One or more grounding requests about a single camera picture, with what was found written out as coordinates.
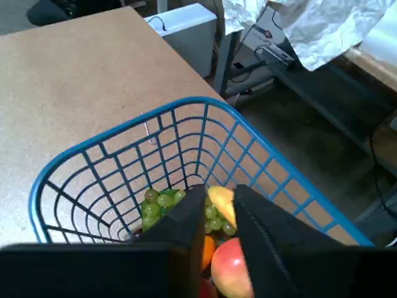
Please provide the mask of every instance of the green grape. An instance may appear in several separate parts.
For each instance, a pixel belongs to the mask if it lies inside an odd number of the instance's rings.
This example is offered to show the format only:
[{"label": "green grape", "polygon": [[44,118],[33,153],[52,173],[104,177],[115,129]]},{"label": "green grape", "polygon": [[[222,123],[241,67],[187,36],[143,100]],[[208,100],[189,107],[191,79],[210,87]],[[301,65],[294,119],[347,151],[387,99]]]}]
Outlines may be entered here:
[{"label": "green grape", "polygon": [[156,217],[160,212],[160,206],[157,204],[148,204],[146,205],[145,209],[143,209],[143,212],[148,217]]},{"label": "green grape", "polygon": [[206,216],[206,218],[214,219],[216,217],[216,214],[217,214],[217,212],[216,212],[216,208],[215,208],[214,205],[205,208],[205,216]]},{"label": "green grape", "polygon": [[141,210],[144,211],[146,206],[149,205],[147,200],[143,200],[142,205],[141,205]]},{"label": "green grape", "polygon": [[147,231],[149,228],[151,228],[158,220],[160,219],[160,216],[155,216],[155,217],[145,217],[142,220],[142,229],[143,231]]},{"label": "green grape", "polygon": [[182,200],[186,196],[186,192],[184,191],[177,191],[174,194],[174,205],[178,204],[180,200]]},{"label": "green grape", "polygon": [[222,230],[229,236],[233,236],[236,233],[236,229],[227,220],[223,221]]},{"label": "green grape", "polygon": [[211,233],[212,232],[212,228],[211,228],[211,226],[210,226],[210,222],[209,221],[205,221],[205,233],[206,234],[209,234],[209,233]]},{"label": "green grape", "polygon": [[179,189],[166,189],[165,191],[159,192],[159,194],[166,194],[167,196],[174,197],[174,194],[176,194],[179,191]]},{"label": "green grape", "polygon": [[148,189],[145,192],[145,199],[148,201],[149,204],[157,203],[157,198],[159,197],[159,193],[154,189]]},{"label": "green grape", "polygon": [[211,199],[210,199],[210,197],[205,197],[205,206],[206,207],[208,207],[208,206],[211,206],[212,205],[212,202],[211,202]]},{"label": "green grape", "polygon": [[210,227],[214,231],[218,231],[219,229],[221,229],[222,225],[223,225],[223,222],[218,217],[215,217],[214,219],[210,220]]},{"label": "green grape", "polygon": [[174,200],[172,199],[172,197],[166,195],[166,194],[161,194],[158,198],[157,198],[157,203],[164,208],[170,207],[173,205]]}]

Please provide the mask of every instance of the black cable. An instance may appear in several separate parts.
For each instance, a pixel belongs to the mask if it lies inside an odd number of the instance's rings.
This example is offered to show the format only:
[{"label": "black cable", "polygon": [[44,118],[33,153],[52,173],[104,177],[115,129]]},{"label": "black cable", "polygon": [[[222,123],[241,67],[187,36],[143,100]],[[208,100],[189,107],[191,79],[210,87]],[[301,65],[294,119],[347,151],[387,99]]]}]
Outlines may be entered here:
[{"label": "black cable", "polygon": [[375,149],[373,147],[373,142],[372,142],[372,136],[373,133],[375,132],[375,129],[370,133],[369,135],[369,141],[370,141],[370,148],[371,148],[371,154],[373,158],[373,164],[374,164],[374,169],[373,169],[373,182],[375,183],[375,189],[378,193],[379,201],[384,210],[390,215],[392,219],[394,219],[397,222],[397,212],[391,210],[385,202],[385,199],[383,198],[382,191],[380,190],[379,183],[378,183],[378,168],[379,168],[379,162],[377,155],[375,153]]},{"label": "black cable", "polygon": [[[256,22],[259,21],[259,19],[263,16],[263,14],[265,13],[266,9],[267,9],[267,5],[265,6],[264,10],[261,12],[259,17],[257,18]],[[237,53],[240,51],[241,47],[243,46],[243,43],[244,43],[245,39],[247,38],[248,34],[251,32],[252,28],[254,28],[255,24],[250,26],[250,28],[248,29],[247,33],[244,35],[241,43],[239,44],[239,47],[237,48],[237,50],[235,51],[235,53],[233,55],[232,61],[236,58]]]},{"label": "black cable", "polygon": [[[264,43],[263,45],[257,46],[257,47],[255,48],[255,50],[254,50],[254,56],[258,59],[258,61],[259,61],[260,63],[262,63],[262,65],[267,65],[267,63],[266,63],[264,60],[262,60],[262,59],[260,59],[260,58],[258,57],[257,51],[260,50],[261,48],[267,47],[267,46],[269,46],[269,45],[270,45],[270,42]],[[252,75],[252,72],[253,72],[253,70],[251,70],[250,72],[248,72],[248,73],[246,74],[246,76],[245,76],[241,81],[235,81],[235,80],[233,80],[233,79],[230,79],[230,81],[234,82],[235,84],[241,84],[241,83],[243,83],[243,82],[245,82],[245,81],[247,81],[247,80],[249,79],[249,77]]]},{"label": "black cable", "polygon": [[216,4],[216,0],[212,0],[213,1],[213,5],[215,6],[215,10],[216,10],[216,18],[219,18],[219,9],[218,9],[218,6],[217,6],[217,4]]},{"label": "black cable", "polygon": [[159,16],[154,16],[154,17],[152,17],[150,20],[148,20],[146,23],[150,23],[152,20],[154,20],[154,19],[159,19],[160,21],[161,21],[161,23],[162,23],[162,25],[163,25],[163,31],[167,31],[167,29],[166,29],[166,26],[164,25],[164,21],[162,20],[162,18],[160,18]]},{"label": "black cable", "polygon": [[282,31],[283,28],[281,28],[279,25],[277,25],[277,24],[274,22],[274,16],[275,16],[275,11],[273,12],[273,15],[272,15],[272,22],[273,22],[273,24],[274,24],[277,28],[279,28],[279,29]]}]

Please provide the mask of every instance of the crumpled white paper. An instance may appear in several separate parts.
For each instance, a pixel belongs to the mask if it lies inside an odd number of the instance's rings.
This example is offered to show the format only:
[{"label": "crumpled white paper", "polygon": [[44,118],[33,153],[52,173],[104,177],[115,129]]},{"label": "crumpled white paper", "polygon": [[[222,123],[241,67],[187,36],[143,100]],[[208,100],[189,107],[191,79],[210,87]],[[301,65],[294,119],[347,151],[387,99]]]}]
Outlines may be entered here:
[{"label": "crumpled white paper", "polygon": [[225,11],[225,35],[240,31],[245,26],[252,26],[267,0],[222,0]]},{"label": "crumpled white paper", "polygon": [[[315,70],[360,43],[395,0],[273,0],[302,65]],[[223,0],[225,31],[252,25],[266,0]]]}]

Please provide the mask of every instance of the orange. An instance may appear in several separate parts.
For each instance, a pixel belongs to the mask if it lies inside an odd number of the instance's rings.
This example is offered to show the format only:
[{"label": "orange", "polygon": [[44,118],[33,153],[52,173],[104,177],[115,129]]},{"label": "orange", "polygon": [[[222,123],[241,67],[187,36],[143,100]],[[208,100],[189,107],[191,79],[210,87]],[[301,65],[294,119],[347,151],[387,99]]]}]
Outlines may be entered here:
[{"label": "orange", "polygon": [[202,271],[204,271],[205,268],[207,268],[208,265],[211,263],[215,249],[216,249],[215,240],[211,236],[206,235],[204,237],[203,260],[201,263]]}]

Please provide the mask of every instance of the grape bunch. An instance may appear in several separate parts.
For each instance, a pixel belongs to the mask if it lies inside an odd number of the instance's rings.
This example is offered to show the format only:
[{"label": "grape bunch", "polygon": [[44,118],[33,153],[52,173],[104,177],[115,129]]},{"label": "grape bunch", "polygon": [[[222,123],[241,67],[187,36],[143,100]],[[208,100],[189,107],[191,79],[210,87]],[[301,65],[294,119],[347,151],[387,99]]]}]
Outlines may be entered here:
[{"label": "grape bunch", "polygon": [[[152,227],[185,196],[186,192],[178,189],[167,189],[160,192],[154,189],[147,190],[141,206],[142,231],[145,232]],[[220,229],[229,236],[236,233],[236,229],[222,216],[207,196],[205,198],[205,233],[209,234]]]},{"label": "grape bunch", "polygon": [[221,212],[212,204],[210,198],[205,198],[205,233],[222,229],[227,235],[233,236],[236,229],[224,218]]},{"label": "grape bunch", "polygon": [[145,200],[142,203],[142,231],[147,231],[164,214],[169,212],[180,200],[184,198],[186,192],[177,189],[156,191],[149,189],[145,192]]}]

